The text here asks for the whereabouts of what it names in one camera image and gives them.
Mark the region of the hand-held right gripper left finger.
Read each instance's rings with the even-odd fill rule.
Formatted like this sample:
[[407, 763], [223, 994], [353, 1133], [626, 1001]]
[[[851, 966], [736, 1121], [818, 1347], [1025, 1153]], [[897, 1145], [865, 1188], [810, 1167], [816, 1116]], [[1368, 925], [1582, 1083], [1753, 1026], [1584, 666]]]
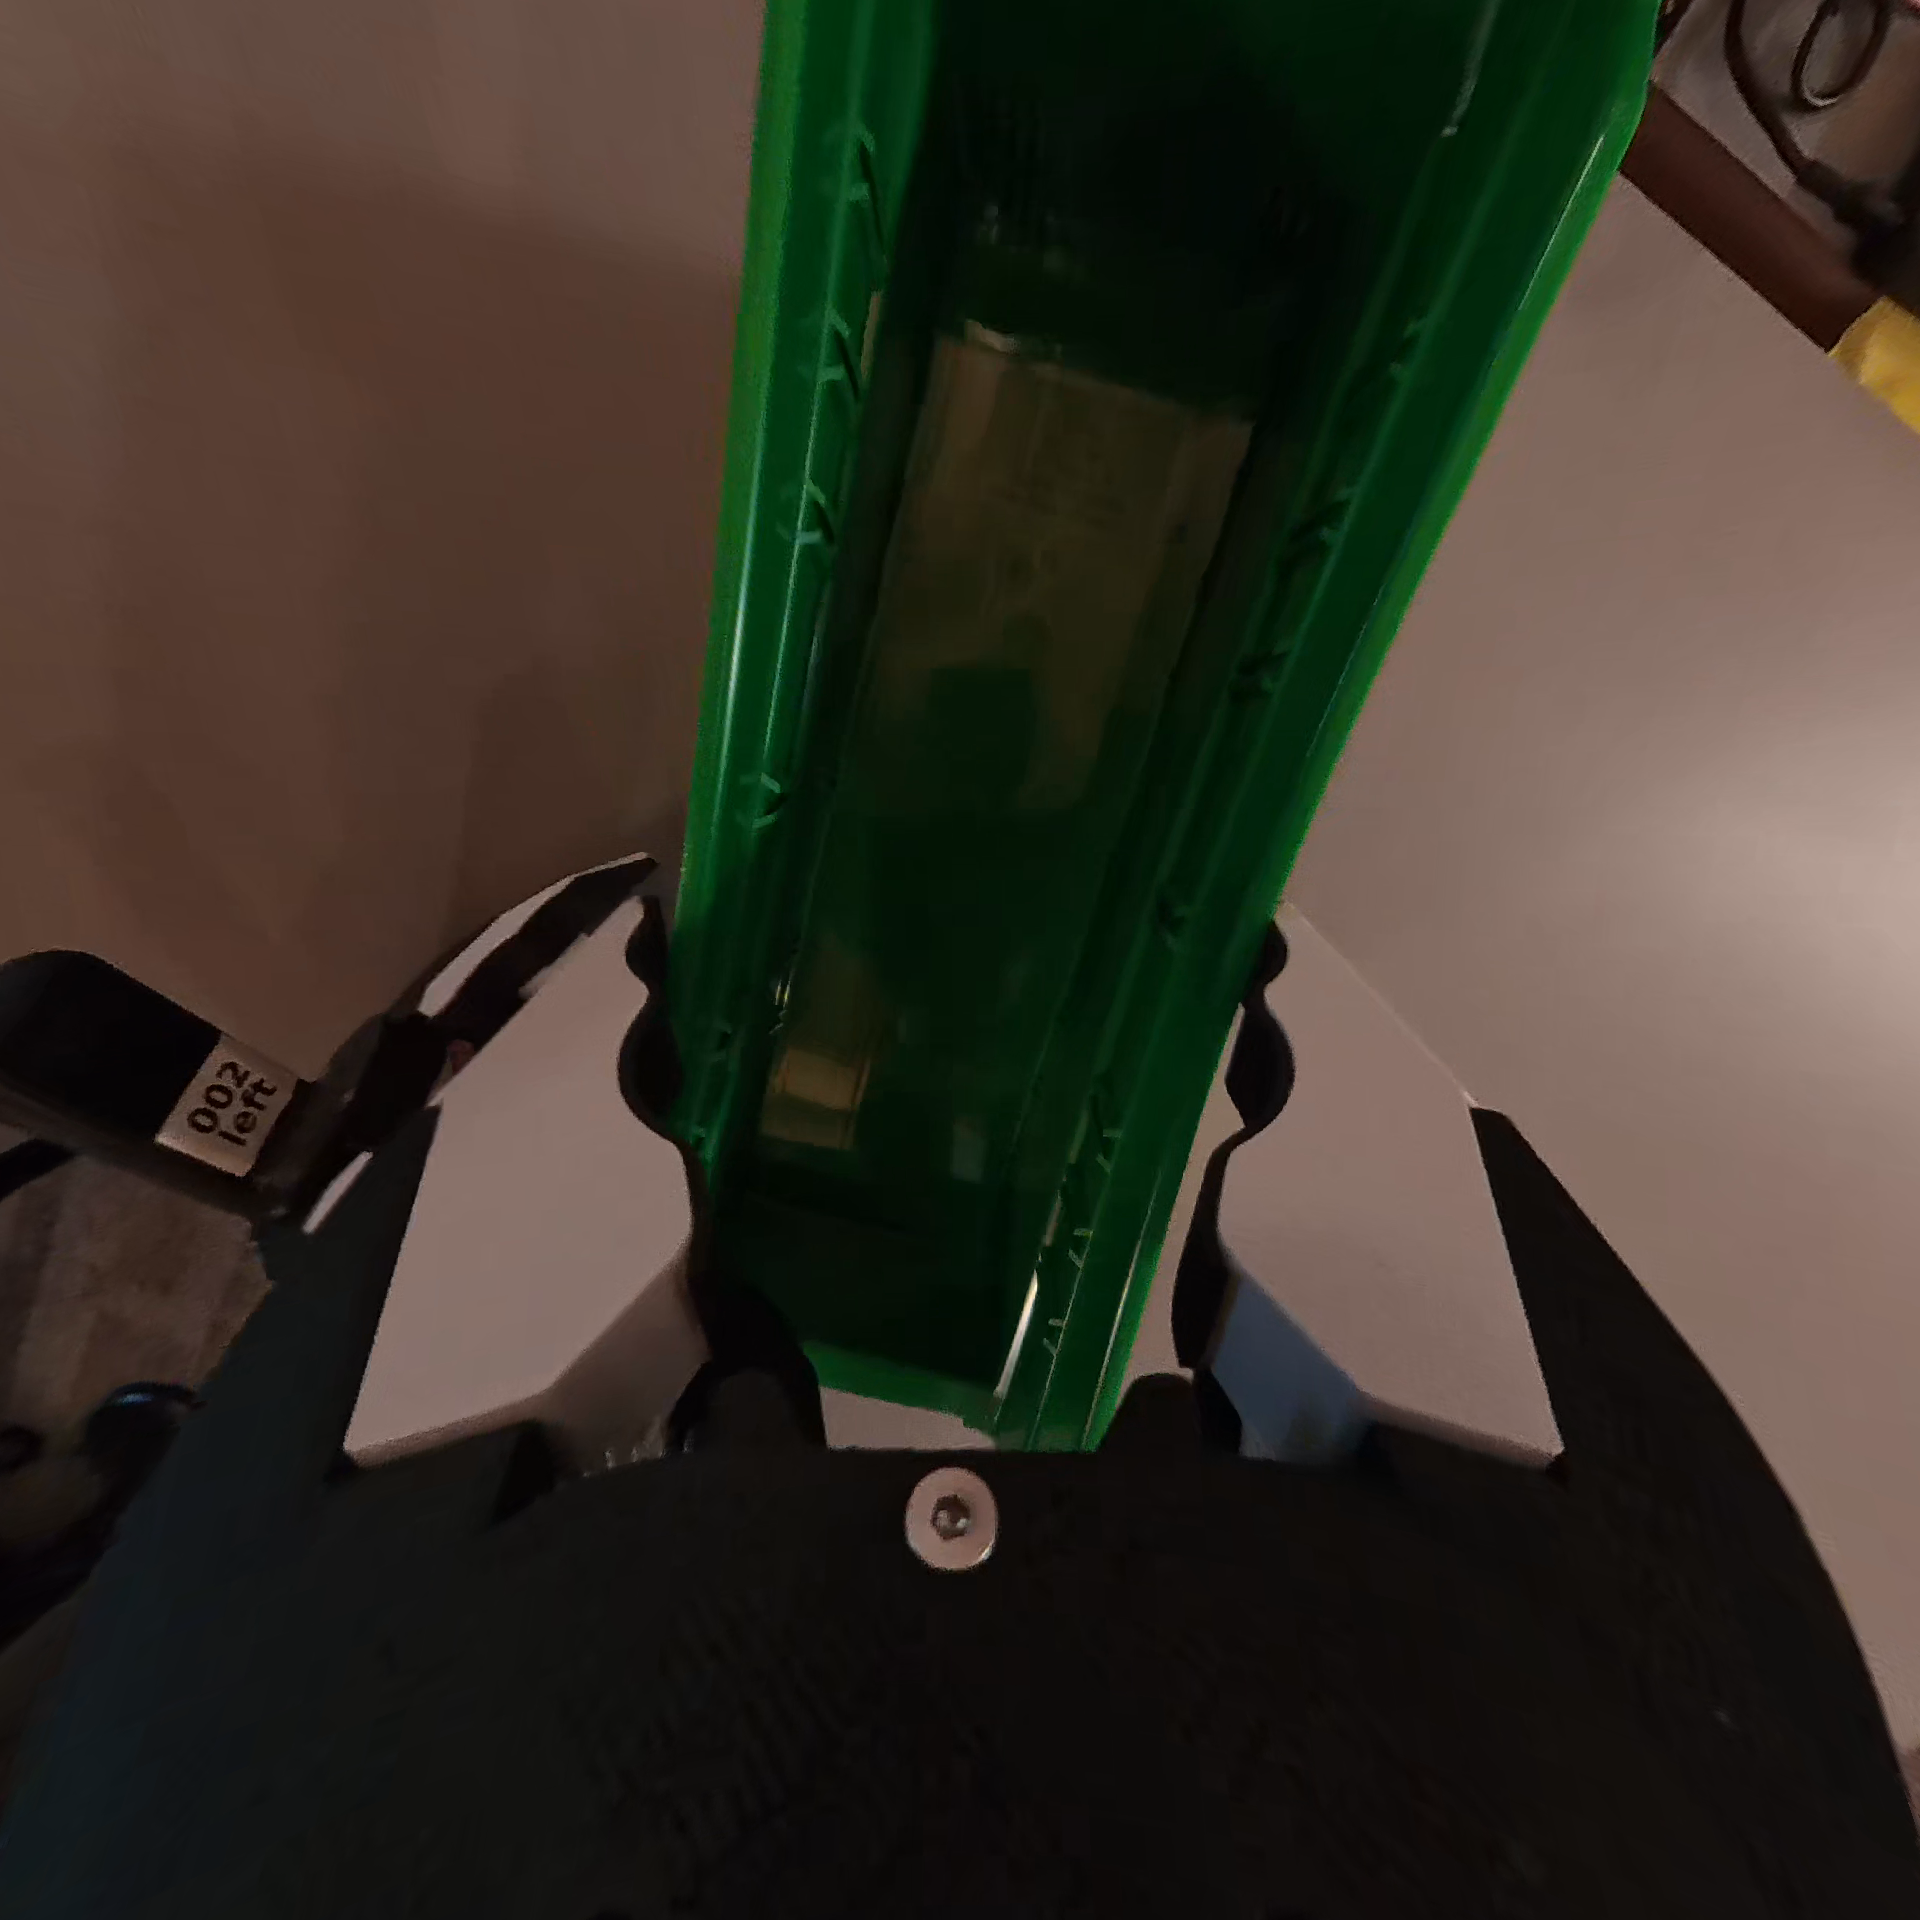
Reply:
[[658, 1451], [704, 1359], [680, 1153], [641, 1125], [617, 1052], [647, 990], [641, 898], [566, 948], [439, 1092], [345, 1450], [362, 1468], [536, 1423], [569, 1468]]

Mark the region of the green plastic bin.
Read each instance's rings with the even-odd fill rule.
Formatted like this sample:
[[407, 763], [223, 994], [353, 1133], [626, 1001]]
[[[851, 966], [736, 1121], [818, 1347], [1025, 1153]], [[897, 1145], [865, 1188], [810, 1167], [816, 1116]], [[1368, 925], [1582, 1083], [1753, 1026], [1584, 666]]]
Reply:
[[671, 1005], [825, 1385], [1090, 1450], [1655, 5], [766, 5]]

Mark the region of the yellow object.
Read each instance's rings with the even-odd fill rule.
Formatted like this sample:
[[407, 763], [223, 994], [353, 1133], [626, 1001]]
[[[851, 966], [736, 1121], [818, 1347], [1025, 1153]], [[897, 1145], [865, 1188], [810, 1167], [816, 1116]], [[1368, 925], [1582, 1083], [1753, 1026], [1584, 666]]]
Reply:
[[1883, 295], [1850, 322], [1827, 359], [1912, 435], [1920, 429], [1920, 325], [1893, 295]]

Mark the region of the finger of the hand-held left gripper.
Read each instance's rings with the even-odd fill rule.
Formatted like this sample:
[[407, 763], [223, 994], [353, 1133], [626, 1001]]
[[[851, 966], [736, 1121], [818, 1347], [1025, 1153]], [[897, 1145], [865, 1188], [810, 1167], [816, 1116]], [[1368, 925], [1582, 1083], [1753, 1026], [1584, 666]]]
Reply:
[[546, 975], [656, 873], [638, 853], [566, 875], [440, 955], [335, 1052], [295, 1132], [290, 1211], [376, 1153], [538, 994]]

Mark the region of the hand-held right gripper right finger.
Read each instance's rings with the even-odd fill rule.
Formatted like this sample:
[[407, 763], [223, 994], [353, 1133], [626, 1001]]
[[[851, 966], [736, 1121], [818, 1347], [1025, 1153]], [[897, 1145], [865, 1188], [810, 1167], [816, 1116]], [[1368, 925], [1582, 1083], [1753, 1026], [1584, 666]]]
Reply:
[[1328, 1466], [1377, 1423], [1560, 1451], [1474, 1105], [1286, 905], [1195, 1140], [1173, 1354], [1234, 1451]]

